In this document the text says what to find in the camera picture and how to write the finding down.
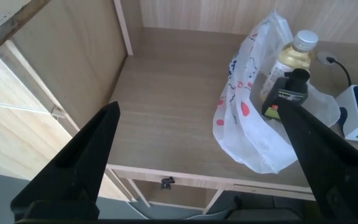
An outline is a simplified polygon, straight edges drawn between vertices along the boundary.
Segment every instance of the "floor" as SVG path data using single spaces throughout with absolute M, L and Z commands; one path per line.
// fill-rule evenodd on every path
M 14 221 L 9 204 L 11 200 L 27 185 L 27 183 L 28 181 L 26 180 L 0 175 L 0 223 L 12 223 Z M 304 205 L 301 200 L 271 197 L 266 195 L 243 194 L 239 192 L 223 192 L 218 201 L 209 211 L 209 214 L 211 215 L 205 217 L 197 216 L 194 218 L 222 220 L 230 210 L 236 207 L 234 197 L 238 197 L 240 199 L 243 209 L 289 208 L 300 218 L 305 217 L 303 212 Z M 100 210 L 99 219 L 144 218 L 127 203 L 122 201 L 99 198 L 96 204 Z M 201 212 L 197 210 L 158 205 L 153 205 L 152 208 L 147 208 L 142 202 L 132 203 L 132 206 L 150 219 L 185 219 L 201 214 Z

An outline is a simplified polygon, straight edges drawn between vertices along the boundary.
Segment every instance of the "black cable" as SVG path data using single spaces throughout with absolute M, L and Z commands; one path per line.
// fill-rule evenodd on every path
M 335 60 L 335 58 L 327 57 L 326 59 L 329 63 L 336 63 L 344 70 L 346 77 L 347 77 L 347 82 L 348 82 L 349 86 L 351 86 L 352 85 L 351 77 L 349 75 L 349 72 L 347 72 L 345 66 L 343 66 L 343 64 L 339 63 L 337 60 Z

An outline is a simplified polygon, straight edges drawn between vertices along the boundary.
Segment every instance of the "wooden edge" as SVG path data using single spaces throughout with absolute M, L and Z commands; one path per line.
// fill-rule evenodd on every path
M 136 198 L 128 191 L 128 189 L 126 189 L 124 184 L 111 169 L 106 169 L 105 174 L 107 177 L 109 177 L 111 182 L 113 182 L 113 184 L 115 184 L 116 187 L 125 195 L 125 197 L 128 198 L 128 200 L 136 202 Z
M 118 179 L 121 181 L 123 186 L 129 191 L 129 193 L 131 193 L 131 195 L 135 198 L 135 202 L 137 202 L 137 199 L 140 198 L 140 195 L 135 191 L 135 189 L 129 183 L 128 179 L 120 178 L 120 177 L 118 177 Z
M 39 77 L 38 73 L 28 63 L 25 57 L 21 54 L 20 50 L 11 40 L 6 40 L 5 43 L 0 46 L 0 58 L 9 67 L 9 69 L 15 73 L 21 82 L 25 82 L 29 89 L 35 90 L 32 91 L 32 93 L 35 94 L 38 99 L 42 100 L 41 104 L 43 104 L 49 112 L 52 113 L 54 110 L 58 110 L 60 114 L 67 119 L 68 122 L 59 123 L 69 131 L 70 135 L 73 136 L 76 134 L 72 131 L 72 129 L 77 132 L 80 130 L 78 125 L 65 111 L 64 107 L 56 99 L 53 93 Z
M 185 209 L 193 209 L 193 210 L 200 210 L 203 211 L 204 208 L 199 207 L 192 207 L 192 206 L 186 206 L 186 205 L 175 205 L 170 203 L 163 203 L 163 202 L 150 202 L 153 205 L 162 205 L 162 206 L 169 206 L 169 207 L 175 207 L 175 208 L 185 208 Z
M 264 189 L 260 187 L 249 187 L 241 185 L 233 185 L 230 190 L 253 194 L 272 195 L 278 197 L 298 198 L 303 200 L 316 200 L 313 194 L 303 192 L 291 192 L 286 190 Z
M 145 203 L 147 207 L 151 207 L 149 204 L 149 201 L 146 199 L 148 197 L 151 189 L 149 185 L 146 185 L 142 182 L 136 182 L 136 180 L 128 179 L 129 184 L 134 188 L 136 193 L 139 195 L 139 197 L 142 199 L 142 201 Z
M 112 164 L 107 164 L 107 167 L 113 170 L 123 170 L 123 171 L 131 171 L 131 172 L 140 172 L 145 174 L 164 175 L 168 177 L 209 180 L 209 181 L 223 182 L 228 184 L 247 185 L 255 188 L 262 187 L 266 189 L 278 189 L 278 190 L 287 190 L 287 191 L 289 190 L 289 191 L 311 194 L 310 187 L 299 187 L 299 186 L 285 185 L 285 184 L 272 184 L 272 183 L 257 182 L 251 180 L 228 179 L 224 177 L 210 177 L 210 176 L 197 175 L 197 174 L 184 174 L 179 172 L 152 170 L 152 169 L 144 169 L 138 167 L 128 167 L 128 166 L 120 166 L 120 165 L 112 165 Z
M 219 196 L 221 196 L 222 193 L 223 193 L 223 189 L 219 189 L 219 190 L 207 189 L 206 190 L 206 196 L 205 196 L 206 208 L 203 210 L 204 215 L 207 214 L 209 209 L 212 207 L 212 205 L 214 205 L 214 203 L 219 198 Z
M 127 53 L 128 55 L 133 55 L 134 52 L 132 50 L 131 40 L 129 38 L 129 33 L 128 33 L 128 27 L 125 21 L 124 11 L 122 10 L 121 0 L 114 0 L 114 5 L 116 6 L 118 21 L 121 27 L 121 32 L 124 38 Z
M 0 26 L 0 46 L 33 18 L 51 0 L 31 0 Z
M 104 172 L 103 174 L 98 196 L 104 198 L 110 198 L 114 200 L 121 200 L 124 202 L 130 202 L 130 200 L 118 189 L 118 187 L 106 175 L 106 172 Z

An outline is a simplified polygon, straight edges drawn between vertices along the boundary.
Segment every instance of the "wooden shelf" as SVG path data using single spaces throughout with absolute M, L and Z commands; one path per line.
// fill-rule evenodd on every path
M 244 38 L 144 28 L 111 98 L 119 102 L 121 117 L 109 168 L 310 194 L 299 162 L 279 174 L 257 174 L 230 158 L 212 134 L 227 66 Z M 358 84 L 357 44 L 320 42 L 319 50 L 341 55 Z M 314 62 L 310 70 L 319 91 L 337 96 L 346 89 L 340 68 Z M 358 142 L 351 144 L 358 148 Z

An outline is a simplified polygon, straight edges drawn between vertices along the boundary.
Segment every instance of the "wooden cabinet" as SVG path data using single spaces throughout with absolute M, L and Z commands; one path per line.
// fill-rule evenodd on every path
M 148 205 L 204 212 L 223 190 L 314 200 L 298 162 L 278 174 L 257 174 L 230 158 L 213 136 L 213 115 L 230 60 L 273 9 L 294 33 L 315 31 L 316 51 L 337 55 L 358 84 L 358 1 L 114 3 L 130 56 L 111 98 L 119 102 L 121 118 L 108 169 L 127 189 Z M 310 71 L 323 93 L 336 97 L 347 88 L 338 67 L 314 61 Z M 332 129 L 341 135 L 338 125 Z M 358 142 L 351 144 L 358 149 Z M 175 179 L 172 189 L 161 190 L 169 177 Z
M 358 84 L 358 1 L 0 0 L 0 174 L 33 178 L 111 100 L 121 118 L 100 196 L 203 212 L 224 190 L 313 200 L 299 163 L 256 174 L 212 134 L 227 65 L 272 9 Z M 318 90 L 346 88 L 339 68 L 310 70 Z
M 108 102 L 126 55 L 111 1 L 0 1 L 0 174 L 32 179 Z M 116 184 L 99 195 L 129 201 Z

